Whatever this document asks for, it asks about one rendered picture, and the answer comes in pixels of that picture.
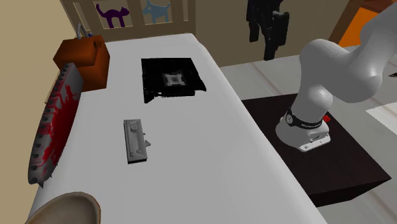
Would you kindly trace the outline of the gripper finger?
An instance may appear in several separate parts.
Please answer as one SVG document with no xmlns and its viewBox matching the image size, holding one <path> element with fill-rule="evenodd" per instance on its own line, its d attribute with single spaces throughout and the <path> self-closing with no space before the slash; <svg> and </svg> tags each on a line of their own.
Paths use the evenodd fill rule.
<svg viewBox="0 0 397 224">
<path fill-rule="evenodd" d="M 260 26 L 254 20 L 249 21 L 249 41 L 255 42 L 259 38 Z"/>
<path fill-rule="evenodd" d="M 286 44 L 290 15 L 288 12 L 273 11 L 272 13 L 272 19 L 269 22 L 270 27 L 267 28 L 265 33 L 264 60 L 274 59 L 278 48 Z"/>
</svg>

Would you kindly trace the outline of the dark robot stand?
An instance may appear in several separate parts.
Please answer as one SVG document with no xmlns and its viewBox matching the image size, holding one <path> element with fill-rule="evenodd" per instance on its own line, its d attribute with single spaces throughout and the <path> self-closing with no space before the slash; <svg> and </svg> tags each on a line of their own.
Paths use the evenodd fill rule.
<svg viewBox="0 0 397 224">
<path fill-rule="evenodd" d="M 329 143 L 301 152 L 279 140 L 275 127 L 295 97 L 278 95 L 242 103 L 316 207 L 352 200 L 391 179 L 330 113 L 324 116 Z"/>
</svg>

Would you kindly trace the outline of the white bed with cat headboard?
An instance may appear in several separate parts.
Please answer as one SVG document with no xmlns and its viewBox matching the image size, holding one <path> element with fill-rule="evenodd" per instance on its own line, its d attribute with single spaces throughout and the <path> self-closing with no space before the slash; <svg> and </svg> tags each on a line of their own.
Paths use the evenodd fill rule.
<svg viewBox="0 0 397 224">
<path fill-rule="evenodd" d="M 192 34 L 113 41 L 104 90 L 82 94 L 32 210 L 86 192 L 101 224 L 327 224 Z M 144 102 L 141 59 L 191 58 L 207 91 Z M 127 163 L 124 120 L 140 119 L 145 162 Z"/>
</svg>

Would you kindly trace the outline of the orange door with brown frame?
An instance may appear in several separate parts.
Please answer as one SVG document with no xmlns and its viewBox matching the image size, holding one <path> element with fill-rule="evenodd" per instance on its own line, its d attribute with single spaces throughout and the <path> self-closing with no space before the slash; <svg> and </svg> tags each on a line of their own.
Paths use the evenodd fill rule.
<svg viewBox="0 0 397 224">
<path fill-rule="evenodd" d="M 359 45 L 363 26 L 393 3 L 397 0 L 349 0 L 328 39 L 342 47 Z"/>
</svg>

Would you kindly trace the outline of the orange chainsaw with red-stained blade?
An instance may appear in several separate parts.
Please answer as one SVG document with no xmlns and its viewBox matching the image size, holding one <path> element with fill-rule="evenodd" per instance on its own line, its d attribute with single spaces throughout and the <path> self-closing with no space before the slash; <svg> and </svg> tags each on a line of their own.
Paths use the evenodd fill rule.
<svg viewBox="0 0 397 224">
<path fill-rule="evenodd" d="M 53 61 L 60 69 L 43 110 L 28 165 L 31 185 L 52 176 L 71 132 L 83 92 L 107 86 L 110 54 L 101 35 L 87 33 L 81 23 L 76 38 L 63 40 Z"/>
</svg>

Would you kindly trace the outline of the grey rectangular device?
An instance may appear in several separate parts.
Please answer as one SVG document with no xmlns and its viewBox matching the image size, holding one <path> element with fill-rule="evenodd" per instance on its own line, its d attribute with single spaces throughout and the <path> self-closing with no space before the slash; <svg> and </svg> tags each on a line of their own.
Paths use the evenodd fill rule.
<svg viewBox="0 0 397 224">
<path fill-rule="evenodd" d="M 123 128 L 127 152 L 127 163 L 145 162 L 148 159 L 146 148 L 151 145 L 145 140 L 140 119 L 124 120 Z"/>
</svg>

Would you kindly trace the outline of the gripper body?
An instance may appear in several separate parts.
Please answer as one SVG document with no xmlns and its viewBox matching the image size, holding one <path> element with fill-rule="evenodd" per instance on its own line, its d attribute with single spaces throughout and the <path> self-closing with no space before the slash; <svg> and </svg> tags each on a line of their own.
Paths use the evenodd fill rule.
<svg viewBox="0 0 397 224">
<path fill-rule="evenodd" d="M 252 24 L 263 22 L 266 25 L 272 24 L 273 11 L 279 11 L 280 4 L 284 0 L 248 0 L 246 20 Z"/>
</svg>

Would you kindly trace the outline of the beige round object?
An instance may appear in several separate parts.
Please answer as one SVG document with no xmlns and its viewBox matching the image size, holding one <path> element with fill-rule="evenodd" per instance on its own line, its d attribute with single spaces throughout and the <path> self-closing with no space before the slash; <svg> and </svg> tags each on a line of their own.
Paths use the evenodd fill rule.
<svg viewBox="0 0 397 224">
<path fill-rule="evenodd" d="M 24 224 L 101 224 L 101 207 L 87 193 L 65 193 L 41 206 Z"/>
</svg>

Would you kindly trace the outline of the black flat square device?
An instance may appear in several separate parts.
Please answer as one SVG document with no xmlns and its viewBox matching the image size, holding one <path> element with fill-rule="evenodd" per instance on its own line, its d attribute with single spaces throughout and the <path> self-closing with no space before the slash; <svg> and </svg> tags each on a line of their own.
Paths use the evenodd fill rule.
<svg viewBox="0 0 397 224">
<path fill-rule="evenodd" d="M 207 91 L 191 58 L 141 59 L 144 102 L 156 97 L 194 96 Z"/>
</svg>

